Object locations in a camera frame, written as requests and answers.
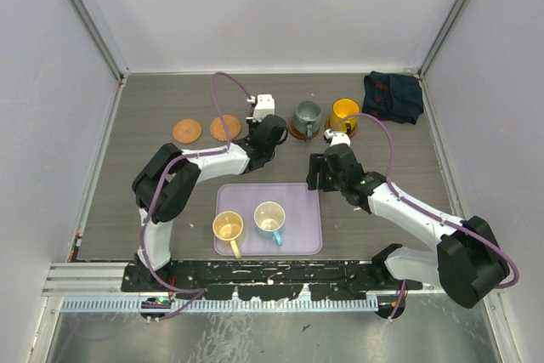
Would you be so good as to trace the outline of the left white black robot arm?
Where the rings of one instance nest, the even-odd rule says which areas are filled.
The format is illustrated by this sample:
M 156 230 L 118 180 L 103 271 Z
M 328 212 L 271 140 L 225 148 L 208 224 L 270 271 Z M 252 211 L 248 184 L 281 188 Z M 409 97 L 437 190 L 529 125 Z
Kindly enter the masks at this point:
M 224 146 L 181 150 L 163 145 L 132 183 L 141 227 L 135 264 L 139 280 L 152 292 L 169 285 L 173 221 L 183 212 L 193 189 L 201 182 L 251 173 L 275 156 L 287 136 L 286 121 L 268 115 L 249 126 L 247 136 Z

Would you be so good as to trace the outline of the wooden coaster back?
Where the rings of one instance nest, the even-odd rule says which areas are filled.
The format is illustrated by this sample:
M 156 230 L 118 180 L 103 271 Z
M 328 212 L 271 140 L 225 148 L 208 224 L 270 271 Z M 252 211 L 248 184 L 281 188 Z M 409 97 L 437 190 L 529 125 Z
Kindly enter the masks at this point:
M 313 124 L 311 122 L 301 122 L 299 127 L 297 127 L 294 117 L 290 120 L 289 132 L 294 138 L 300 140 L 311 140 L 318 134 L 318 130 L 313 131 Z

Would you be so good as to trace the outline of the woven rattan coaster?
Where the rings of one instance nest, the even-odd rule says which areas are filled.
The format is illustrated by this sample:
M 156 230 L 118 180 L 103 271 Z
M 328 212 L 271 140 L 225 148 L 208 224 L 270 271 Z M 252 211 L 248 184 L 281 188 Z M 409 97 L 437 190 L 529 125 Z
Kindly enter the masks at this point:
M 241 133 L 241 130 L 241 121 L 236 116 L 232 115 L 218 116 L 210 125 L 212 137 L 222 142 L 227 141 L 227 135 L 229 135 L 231 139 L 234 139 Z
M 201 124 L 194 119 L 184 119 L 173 127 L 173 137 L 181 144 L 190 144 L 201 136 Z

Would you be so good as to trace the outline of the wooden coaster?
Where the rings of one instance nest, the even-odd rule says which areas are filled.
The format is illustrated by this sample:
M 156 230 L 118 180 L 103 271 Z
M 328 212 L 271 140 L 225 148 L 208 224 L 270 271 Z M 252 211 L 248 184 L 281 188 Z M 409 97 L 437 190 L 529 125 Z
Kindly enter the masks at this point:
M 345 122 L 338 122 L 334 125 L 336 126 L 334 128 L 336 132 L 346 133 L 350 138 L 353 138 L 358 130 L 358 122 L 356 118 L 348 119 Z M 332 128 L 334 125 L 332 124 L 332 118 L 329 116 L 326 119 L 325 129 Z
M 299 127 L 297 127 L 294 117 L 290 120 L 289 132 L 294 138 L 300 140 L 311 140 L 318 134 L 318 130 L 313 131 L 313 124 L 311 122 L 301 122 Z

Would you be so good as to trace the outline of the grey green cup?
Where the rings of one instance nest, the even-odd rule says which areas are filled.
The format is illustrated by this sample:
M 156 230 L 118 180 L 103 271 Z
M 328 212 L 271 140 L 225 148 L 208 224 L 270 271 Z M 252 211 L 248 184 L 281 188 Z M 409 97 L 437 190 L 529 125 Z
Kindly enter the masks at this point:
M 303 101 L 298 104 L 292 118 L 292 127 L 305 140 L 312 139 L 320 130 L 321 109 L 314 101 Z

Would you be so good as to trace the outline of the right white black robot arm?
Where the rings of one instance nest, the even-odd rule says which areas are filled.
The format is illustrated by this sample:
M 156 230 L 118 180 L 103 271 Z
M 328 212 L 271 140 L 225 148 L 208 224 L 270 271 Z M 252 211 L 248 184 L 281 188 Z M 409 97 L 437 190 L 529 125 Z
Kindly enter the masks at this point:
M 441 287 L 453 302 L 471 309 L 511 272 L 485 220 L 458 218 L 407 195 L 384 175 L 365 171 L 346 144 L 311 154 L 306 183 L 309 190 L 339 192 L 350 205 L 426 245 L 419 251 L 391 244 L 372 258 L 373 280 L 384 290 L 417 281 Z

